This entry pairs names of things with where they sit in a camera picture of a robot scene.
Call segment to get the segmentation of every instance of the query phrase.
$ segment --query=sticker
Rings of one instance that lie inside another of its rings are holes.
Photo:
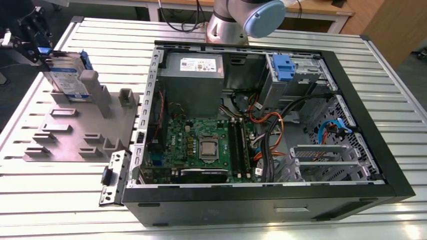
[[[183,58],[180,60],[179,70],[191,72],[216,72],[215,59]]]
[[[261,110],[261,108],[263,108],[263,105],[261,105],[257,101],[253,103],[253,106],[255,106],[259,110]]]
[[[263,175],[263,169],[261,168],[255,168],[255,175],[261,176]]]
[[[351,13],[351,12],[344,12],[344,11],[337,11],[337,12],[336,12],[336,15],[347,15],[347,16],[351,16],[352,13]]]
[[[50,76],[62,93],[74,99],[86,99],[89,92],[78,80],[77,70],[73,68],[52,67]]]

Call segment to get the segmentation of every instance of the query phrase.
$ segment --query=gray robot arm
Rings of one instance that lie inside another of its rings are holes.
[[[207,26],[211,43],[241,45],[248,36],[263,38],[279,27],[285,17],[280,0],[216,0]]]

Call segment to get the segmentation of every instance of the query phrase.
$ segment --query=workbench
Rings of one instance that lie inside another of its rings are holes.
[[[104,4],[116,6],[144,7],[148,9],[149,20],[160,21],[159,2],[157,0],[46,0],[50,3],[68,6],[69,3],[81,4]],[[203,11],[213,11],[215,0],[199,0]],[[300,0],[301,19],[327,20],[331,26],[327,30],[329,34],[339,34],[348,17],[355,15],[353,10],[344,3],[343,7],[335,7],[328,0]],[[161,6],[165,9],[196,10],[196,0],[161,0]],[[297,3],[285,8],[285,18],[299,18],[300,6]]]
[[[85,18],[69,24],[56,49],[84,48],[108,90],[132,88],[142,94],[154,40],[204,42],[205,34],[203,29],[176,32],[159,22]],[[145,228],[125,207],[98,207],[105,162],[24,162],[24,149],[53,102],[52,86],[40,73],[0,135],[1,237],[427,238],[427,114],[373,44],[356,35],[277,30],[265,38],[249,38],[249,45],[336,53],[416,196],[332,222]]]

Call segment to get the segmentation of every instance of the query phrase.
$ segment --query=floor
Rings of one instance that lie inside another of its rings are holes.
[[[73,16],[122,20],[148,20],[148,12],[144,8],[70,3],[69,7],[64,7],[56,12],[48,2],[42,0],[34,0],[33,2],[36,6],[41,6],[46,10],[46,21],[53,33],[53,45],[57,43]],[[192,22],[195,18],[192,11],[181,12],[180,10],[167,10],[164,11],[164,15],[171,22]],[[13,111],[20,104],[24,94],[37,75],[37,71],[28,65],[12,65],[2,68],[14,63],[16,62],[0,53],[0,73],[9,79],[8,84],[0,85],[0,131],[8,123]],[[396,72],[421,106],[427,109],[427,60],[420,61],[416,59],[415,55],[409,55],[403,64],[397,67]]]

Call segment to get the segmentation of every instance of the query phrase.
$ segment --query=wooden table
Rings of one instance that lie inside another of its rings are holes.
[[[50,3],[64,5],[66,3],[104,4],[117,6],[133,6],[148,8],[149,20],[160,21],[157,0],[46,0]],[[215,0],[199,0],[203,10],[212,12]],[[301,19],[332,21],[328,33],[339,34],[341,28],[355,12],[345,3],[343,8],[331,5],[331,0],[300,0]],[[161,6],[165,9],[196,10],[196,0],[161,0]],[[287,7],[285,18],[299,18],[299,4]]]

